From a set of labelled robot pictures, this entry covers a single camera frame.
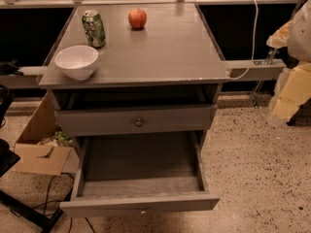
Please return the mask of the grey drawer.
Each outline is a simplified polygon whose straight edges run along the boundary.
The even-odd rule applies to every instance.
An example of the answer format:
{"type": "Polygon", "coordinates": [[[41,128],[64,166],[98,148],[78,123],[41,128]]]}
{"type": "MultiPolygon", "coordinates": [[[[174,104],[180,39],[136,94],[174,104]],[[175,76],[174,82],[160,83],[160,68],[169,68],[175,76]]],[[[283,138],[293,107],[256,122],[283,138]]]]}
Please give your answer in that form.
{"type": "Polygon", "coordinates": [[[70,217],[208,211],[220,197],[208,190],[193,132],[86,137],[70,217]]]}
{"type": "Polygon", "coordinates": [[[55,111],[70,136],[208,130],[216,105],[55,111]]]}

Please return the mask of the grey horizontal rail beam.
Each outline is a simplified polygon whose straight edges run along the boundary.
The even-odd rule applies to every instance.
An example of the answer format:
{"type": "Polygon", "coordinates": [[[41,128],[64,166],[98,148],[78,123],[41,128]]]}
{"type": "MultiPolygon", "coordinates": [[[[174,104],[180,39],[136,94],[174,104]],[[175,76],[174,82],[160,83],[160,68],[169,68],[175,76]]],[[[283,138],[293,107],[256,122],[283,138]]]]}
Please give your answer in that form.
{"type": "MultiPolygon", "coordinates": [[[[269,65],[263,65],[261,60],[229,60],[226,65],[226,70],[233,78],[241,76],[246,69],[249,69],[242,78],[238,79],[239,82],[276,80],[286,67],[281,59],[274,59],[269,65]]],[[[46,66],[21,68],[22,76],[0,76],[0,84],[10,89],[38,88],[46,69],[46,66]]]]}

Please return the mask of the grey wooden drawer cabinet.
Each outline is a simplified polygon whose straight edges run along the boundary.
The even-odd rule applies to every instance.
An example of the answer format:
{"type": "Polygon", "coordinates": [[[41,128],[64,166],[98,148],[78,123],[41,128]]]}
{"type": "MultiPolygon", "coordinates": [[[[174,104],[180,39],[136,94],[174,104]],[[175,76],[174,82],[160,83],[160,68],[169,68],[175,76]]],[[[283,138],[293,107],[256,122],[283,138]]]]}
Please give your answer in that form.
{"type": "Polygon", "coordinates": [[[50,64],[40,81],[56,111],[216,105],[225,62],[193,4],[145,4],[147,26],[129,26],[127,5],[99,5],[107,43],[85,81],[50,64]]]}

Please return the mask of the red apple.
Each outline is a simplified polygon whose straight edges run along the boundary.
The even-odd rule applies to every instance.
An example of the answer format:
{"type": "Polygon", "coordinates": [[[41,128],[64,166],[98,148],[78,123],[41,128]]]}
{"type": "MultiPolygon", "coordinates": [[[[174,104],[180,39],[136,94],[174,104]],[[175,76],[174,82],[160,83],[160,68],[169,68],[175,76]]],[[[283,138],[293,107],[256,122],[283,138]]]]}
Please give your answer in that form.
{"type": "Polygon", "coordinates": [[[128,22],[134,29],[142,29],[147,22],[147,13],[142,9],[134,9],[128,13],[128,22]]]}

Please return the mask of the grey top drawer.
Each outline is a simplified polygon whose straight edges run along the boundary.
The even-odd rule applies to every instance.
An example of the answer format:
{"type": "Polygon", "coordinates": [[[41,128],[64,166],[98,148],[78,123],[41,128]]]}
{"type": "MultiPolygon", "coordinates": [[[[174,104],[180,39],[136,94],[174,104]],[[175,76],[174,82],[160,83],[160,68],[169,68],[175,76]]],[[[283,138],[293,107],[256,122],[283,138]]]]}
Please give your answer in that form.
{"type": "Polygon", "coordinates": [[[70,136],[208,130],[216,105],[55,111],[70,136]]]}

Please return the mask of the white ceramic bowl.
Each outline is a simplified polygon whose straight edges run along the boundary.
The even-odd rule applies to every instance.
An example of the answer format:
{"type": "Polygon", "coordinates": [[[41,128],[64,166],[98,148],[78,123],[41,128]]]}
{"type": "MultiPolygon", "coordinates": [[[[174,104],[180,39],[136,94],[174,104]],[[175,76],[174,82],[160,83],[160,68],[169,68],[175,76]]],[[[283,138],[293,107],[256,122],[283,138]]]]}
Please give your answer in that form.
{"type": "Polygon", "coordinates": [[[88,79],[98,67],[98,51],[90,46],[73,46],[60,51],[55,65],[62,73],[76,81],[88,79]]]}

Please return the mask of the brown cardboard box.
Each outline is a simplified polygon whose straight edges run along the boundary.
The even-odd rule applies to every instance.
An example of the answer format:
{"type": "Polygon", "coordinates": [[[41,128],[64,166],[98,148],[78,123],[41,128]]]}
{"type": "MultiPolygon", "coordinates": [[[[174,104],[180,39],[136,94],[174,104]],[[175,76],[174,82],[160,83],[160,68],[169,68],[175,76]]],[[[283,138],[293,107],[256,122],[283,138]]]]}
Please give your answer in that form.
{"type": "Polygon", "coordinates": [[[57,124],[54,106],[46,95],[35,110],[15,144],[20,160],[13,170],[20,173],[59,176],[75,174],[79,158],[73,147],[53,147],[51,140],[57,124]]]}

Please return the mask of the black object at left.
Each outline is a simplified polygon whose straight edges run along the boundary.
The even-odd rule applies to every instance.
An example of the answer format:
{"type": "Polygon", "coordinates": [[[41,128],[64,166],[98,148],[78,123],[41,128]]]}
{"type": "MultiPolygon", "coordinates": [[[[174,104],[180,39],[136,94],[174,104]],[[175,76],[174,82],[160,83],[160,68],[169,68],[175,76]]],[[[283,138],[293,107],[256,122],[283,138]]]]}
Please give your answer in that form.
{"type": "MultiPolygon", "coordinates": [[[[16,66],[16,61],[1,61],[0,62],[0,75],[23,75],[16,66]]],[[[14,94],[4,85],[0,84],[0,127],[5,124],[5,113],[14,101],[14,94]]],[[[18,161],[20,157],[10,150],[7,141],[0,139],[0,177],[2,177],[8,170],[10,170],[18,161]]]]}

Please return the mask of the green crushed soda can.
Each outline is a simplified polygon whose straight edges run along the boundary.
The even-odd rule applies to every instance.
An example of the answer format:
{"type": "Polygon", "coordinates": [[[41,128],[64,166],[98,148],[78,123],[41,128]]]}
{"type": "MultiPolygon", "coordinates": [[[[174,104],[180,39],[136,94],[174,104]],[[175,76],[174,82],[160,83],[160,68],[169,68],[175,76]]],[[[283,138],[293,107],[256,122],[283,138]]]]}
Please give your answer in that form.
{"type": "Polygon", "coordinates": [[[90,46],[101,48],[106,44],[106,34],[102,18],[96,10],[84,11],[82,24],[90,46]]]}

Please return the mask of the black stand base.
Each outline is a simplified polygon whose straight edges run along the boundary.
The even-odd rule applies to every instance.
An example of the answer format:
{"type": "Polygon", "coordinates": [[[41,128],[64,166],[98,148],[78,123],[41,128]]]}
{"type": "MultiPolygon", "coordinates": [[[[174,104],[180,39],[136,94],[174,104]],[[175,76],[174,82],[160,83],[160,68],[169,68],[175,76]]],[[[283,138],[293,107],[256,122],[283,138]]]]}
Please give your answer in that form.
{"type": "Polygon", "coordinates": [[[0,203],[8,207],[18,216],[22,216],[39,226],[42,229],[41,233],[50,233],[63,214],[63,211],[60,208],[57,208],[51,217],[44,216],[2,190],[0,190],[0,203]]]}

